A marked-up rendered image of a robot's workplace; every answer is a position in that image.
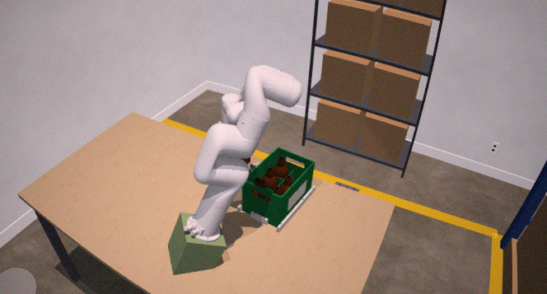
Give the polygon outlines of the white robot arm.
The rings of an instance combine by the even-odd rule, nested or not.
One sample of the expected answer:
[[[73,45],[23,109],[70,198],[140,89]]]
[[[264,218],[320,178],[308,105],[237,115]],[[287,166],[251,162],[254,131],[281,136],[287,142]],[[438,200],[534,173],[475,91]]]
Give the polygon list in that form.
[[[259,65],[250,68],[246,75],[242,102],[237,94],[222,97],[222,124],[214,124],[208,130],[194,165],[194,178],[208,187],[195,215],[184,226],[185,231],[202,241],[218,239],[219,226],[249,176],[249,166],[240,158],[254,154],[269,124],[267,99],[293,107],[301,96],[302,85],[294,77]]]

